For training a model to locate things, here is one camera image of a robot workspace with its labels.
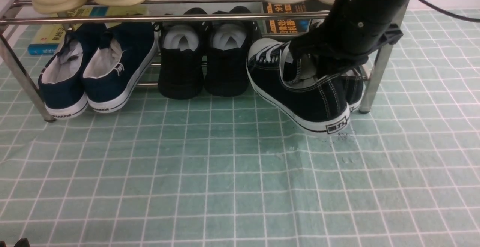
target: floor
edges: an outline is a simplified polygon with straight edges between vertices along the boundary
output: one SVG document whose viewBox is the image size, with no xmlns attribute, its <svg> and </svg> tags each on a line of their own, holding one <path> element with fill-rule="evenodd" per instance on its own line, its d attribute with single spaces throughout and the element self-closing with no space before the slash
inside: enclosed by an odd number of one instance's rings
<svg viewBox="0 0 480 247">
<path fill-rule="evenodd" d="M 1 65 L 0 240 L 478 246 L 480 25 L 409 11 L 402 28 L 372 112 L 322 139 L 251 89 L 189 101 L 136 90 L 120 112 L 47 124 Z M 14 49 L 34 80 L 48 61 L 26 52 L 37 29 Z"/>
</svg>

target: shoe stitching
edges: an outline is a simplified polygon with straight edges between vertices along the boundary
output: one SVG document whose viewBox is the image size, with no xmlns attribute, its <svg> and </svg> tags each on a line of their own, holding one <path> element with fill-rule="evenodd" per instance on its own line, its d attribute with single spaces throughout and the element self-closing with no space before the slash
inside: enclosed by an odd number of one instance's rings
<svg viewBox="0 0 480 247">
<path fill-rule="evenodd" d="M 328 82 L 328 84 L 329 84 L 329 86 L 330 86 L 330 88 L 331 88 L 331 91 L 333 92 L 333 94 L 334 94 L 334 96 L 335 96 L 335 102 L 336 102 L 337 112 L 340 113 L 340 112 L 341 112 L 341 110 L 340 110 L 340 103 L 339 103 L 339 100 L 338 100 L 338 95 L 337 95 L 337 93 L 336 93 L 336 90 L 334 89 L 331 80 Z"/>
<path fill-rule="evenodd" d="M 321 85 L 318 85 L 317 89 L 318 89 L 320 95 L 322 96 L 322 99 L 324 100 L 325 112 L 327 113 L 327 118 L 330 118 L 330 114 L 331 114 L 331 113 L 330 113 L 329 106 L 327 105 L 327 99 L 326 99 L 326 97 L 325 97 L 325 93 L 324 93 L 324 91 L 322 90 Z"/>
</svg>

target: black canvas sneaker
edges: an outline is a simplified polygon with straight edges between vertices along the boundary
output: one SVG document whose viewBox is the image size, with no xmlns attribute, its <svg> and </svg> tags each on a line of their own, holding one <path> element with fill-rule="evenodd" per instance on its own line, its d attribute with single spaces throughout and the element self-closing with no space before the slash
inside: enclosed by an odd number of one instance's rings
<svg viewBox="0 0 480 247">
<path fill-rule="evenodd" d="M 308 30 L 313 30 L 319 27 L 324 22 L 324 19 L 312 19 L 307 27 Z M 360 66 L 342 74 L 340 79 L 343 84 L 343 91 L 345 92 L 345 98 L 350 107 L 350 111 L 354 111 L 360 106 L 363 96 L 363 76 Z"/>
<path fill-rule="evenodd" d="M 289 44 L 260 39 L 252 45 L 247 74 L 254 90 L 307 133 L 318 136 L 343 130 L 350 109 L 340 78 L 318 78 L 315 59 L 306 54 L 295 61 Z"/>
<path fill-rule="evenodd" d="M 201 8 L 185 15 L 206 15 Z M 206 52 L 211 23 L 165 22 L 160 24 L 160 75 L 158 91 L 167 98 L 185 100 L 196 97 L 204 87 L 202 58 Z"/>
<path fill-rule="evenodd" d="M 251 13 L 237 6 L 229 13 Z M 212 95 L 233 97 L 247 90 L 246 61 L 250 46 L 262 37 L 256 21 L 219 21 L 213 23 L 207 50 L 205 89 Z"/>
</svg>

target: shoe insole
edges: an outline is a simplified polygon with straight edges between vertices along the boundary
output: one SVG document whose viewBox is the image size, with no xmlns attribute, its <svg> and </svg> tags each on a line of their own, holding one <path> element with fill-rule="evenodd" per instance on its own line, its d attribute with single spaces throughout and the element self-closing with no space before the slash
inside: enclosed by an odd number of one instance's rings
<svg viewBox="0 0 480 247">
<path fill-rule="evenodd" d="M 200 40 L 195 30 L 189 25 L 174 25 L 170 28 L 163 39 L 163 48 L 180 49 L 185 51 L 197 50 Z"/>
<path fill-rule="evenodd" d="M 229 50 L 242 47 L 247 39 L 247 31 L 237 24 L 224 24 L 215 32 L 211 46 L 216 49 Z"/>
<path fill-rule="evenodd" d="M 58 54 L 46 68 L 42 76 L 43 83 L 59 83 L 75 75 L 82 65 L 83 49 L 73 40 L 64 52 Z"/>
<path fill-rule="evenodd" d="M 84 78 L 101 78 L 110 74 L 122 58 L 122 48 L 112 39 L 110 46 L 98 49 L 84 71 Z"/>
</svg>

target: navy blue canvas shoe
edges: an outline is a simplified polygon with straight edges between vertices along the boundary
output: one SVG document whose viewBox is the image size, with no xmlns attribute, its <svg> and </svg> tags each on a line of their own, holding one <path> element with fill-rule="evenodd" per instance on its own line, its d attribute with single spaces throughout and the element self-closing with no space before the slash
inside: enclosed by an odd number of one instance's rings
<svg viewBox="0 0 480 247">
<path fill-rule="evenodd" d="M 149 22 L 124 22 L 106 30 L 82 75 L 93 110 L 122 108 L 158 53 L 158 35 Z"/>
<path fill-rule="evenodd" d="M 38 78 L 47 111 L 56 119 L 80 115 L 88 106 L 81 75 L 98 48 L 104 24 L 85 23 L 67 32 Z"/>
</svg>

